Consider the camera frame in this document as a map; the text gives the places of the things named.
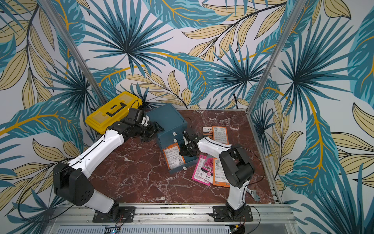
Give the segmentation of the teal bottom drawer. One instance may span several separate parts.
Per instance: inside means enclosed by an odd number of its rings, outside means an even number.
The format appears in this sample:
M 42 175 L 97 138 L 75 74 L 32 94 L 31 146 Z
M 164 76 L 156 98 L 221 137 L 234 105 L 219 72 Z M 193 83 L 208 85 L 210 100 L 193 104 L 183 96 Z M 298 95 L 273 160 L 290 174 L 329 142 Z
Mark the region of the teal bottom drawer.
M 163 149 L 164 158 L 167 163 L 168 172 L 173 175 L 179 171 L 185 171 L 198 162 L 197 157 L 184 157 L 180 155 L 178 143 L 174 143 Z

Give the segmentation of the marigold seed bag front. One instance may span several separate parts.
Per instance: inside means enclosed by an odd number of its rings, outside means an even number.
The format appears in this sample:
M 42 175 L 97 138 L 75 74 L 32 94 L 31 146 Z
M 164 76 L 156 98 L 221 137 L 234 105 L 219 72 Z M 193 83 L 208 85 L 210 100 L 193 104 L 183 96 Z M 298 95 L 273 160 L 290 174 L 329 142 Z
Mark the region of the marigold seed bag front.
M 214 139 L 212 127 L 203 127 L 203 135 L 205 137 L 209 137 L 211 139 Z

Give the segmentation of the pink flower seed bag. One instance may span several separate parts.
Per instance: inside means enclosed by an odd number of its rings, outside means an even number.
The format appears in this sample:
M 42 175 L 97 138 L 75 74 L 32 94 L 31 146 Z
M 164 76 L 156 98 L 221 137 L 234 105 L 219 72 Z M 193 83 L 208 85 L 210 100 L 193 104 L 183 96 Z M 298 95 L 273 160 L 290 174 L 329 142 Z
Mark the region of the pink flower seed bag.
M 214 157 L 207 156 L 199 172 L 199 177 L 208 181 L 211 184 L 213 183 L 213 179 L 214 179 L 213 165 L 214 165 Z

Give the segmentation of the teal drawer cabinet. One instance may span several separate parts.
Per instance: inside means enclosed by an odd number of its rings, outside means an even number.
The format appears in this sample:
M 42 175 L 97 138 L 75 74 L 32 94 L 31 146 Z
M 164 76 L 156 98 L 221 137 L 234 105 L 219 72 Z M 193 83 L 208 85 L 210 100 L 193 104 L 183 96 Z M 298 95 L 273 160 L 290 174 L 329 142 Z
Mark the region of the teal drawer cabinet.
M 156 142 L 161 150 L 172 144 L 183 142 L 183 132 L 188 122 L 172 104 L 153 109 L 147 112 L 147 116 L 150 117 L 150 121 L 157 122 L 164 129 L 156 135 Z

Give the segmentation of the orange seed bag back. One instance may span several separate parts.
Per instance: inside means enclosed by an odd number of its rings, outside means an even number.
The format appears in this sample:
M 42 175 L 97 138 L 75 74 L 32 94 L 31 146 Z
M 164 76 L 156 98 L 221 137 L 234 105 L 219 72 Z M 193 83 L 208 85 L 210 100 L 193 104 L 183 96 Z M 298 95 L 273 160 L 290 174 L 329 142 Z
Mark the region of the orange seed bag back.
M 212 127 L 213 130 L 213 140 L 222 143 L 229 144 L 228 132 L 226 127 Z

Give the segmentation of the orange seed bag label side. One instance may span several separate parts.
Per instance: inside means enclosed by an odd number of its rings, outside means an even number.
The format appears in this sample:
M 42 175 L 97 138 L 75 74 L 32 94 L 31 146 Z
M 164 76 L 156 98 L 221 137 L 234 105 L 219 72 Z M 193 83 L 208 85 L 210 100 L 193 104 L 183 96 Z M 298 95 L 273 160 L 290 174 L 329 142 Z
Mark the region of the orange seed bag label side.
M 223 167 L 219 159 L 214 159 L 213 163 L 213 185 L 220 186 L 220 187 L 230 187 L 230 183 L 228 182 Z

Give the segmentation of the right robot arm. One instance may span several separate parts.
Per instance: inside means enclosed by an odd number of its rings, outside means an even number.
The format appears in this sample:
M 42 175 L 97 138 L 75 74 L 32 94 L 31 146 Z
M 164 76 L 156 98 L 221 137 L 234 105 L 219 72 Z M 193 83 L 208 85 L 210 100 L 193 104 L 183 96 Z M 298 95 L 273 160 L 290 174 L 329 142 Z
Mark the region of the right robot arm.
M 245 206 L 245 193 L 255 173 L 255 167 L 244 148 L 230 144 L 222 144 L 208 137 L 184 133 L 184 143 L 180 153 L 184 157 L 193 157 L 198 153 L 211 155 L 219 160 L 223 172 L 230 184 L 227 207 L 239 211 Z

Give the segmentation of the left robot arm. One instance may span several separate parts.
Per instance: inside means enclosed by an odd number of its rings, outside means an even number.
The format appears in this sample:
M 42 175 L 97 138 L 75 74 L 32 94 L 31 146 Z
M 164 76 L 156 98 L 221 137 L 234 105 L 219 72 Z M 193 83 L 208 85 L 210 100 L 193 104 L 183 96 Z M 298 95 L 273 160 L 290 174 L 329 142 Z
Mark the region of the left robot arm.
M 97 191 L 89 178 L 101 162 L 130 138 L 140 137 L 142 142 L 153 140 L 164 131 L 157 122 L 146 125 L 129 125 L 116 122 L 105 134 L 81 155 L 69 163 L 58 163 L 53 170 L 54 193 L 66 201 L 109 214 L 115 209 L 115 201 Z

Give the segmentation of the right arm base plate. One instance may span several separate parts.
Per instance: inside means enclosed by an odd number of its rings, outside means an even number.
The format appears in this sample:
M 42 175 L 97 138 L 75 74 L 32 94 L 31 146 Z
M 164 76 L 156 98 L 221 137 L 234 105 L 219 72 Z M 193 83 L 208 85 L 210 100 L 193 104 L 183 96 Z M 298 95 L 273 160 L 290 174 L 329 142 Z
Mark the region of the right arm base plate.
M 213 206 L 213 212 L 210 215 L 215 222 L 251 222 L 253 215 L 250 206 L 244 205 L 238 210 L 232 209 L 230 206 Z

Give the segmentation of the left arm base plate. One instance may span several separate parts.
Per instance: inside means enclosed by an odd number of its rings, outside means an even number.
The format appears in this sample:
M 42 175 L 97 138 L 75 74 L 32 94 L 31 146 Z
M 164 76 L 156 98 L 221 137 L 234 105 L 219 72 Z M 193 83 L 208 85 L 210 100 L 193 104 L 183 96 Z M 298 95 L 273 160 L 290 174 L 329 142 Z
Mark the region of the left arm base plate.
M 108 213 L 95 211 L 93 223 L 132 223 L 135 215 L 136 207 L 134 206 L 116 206 Z

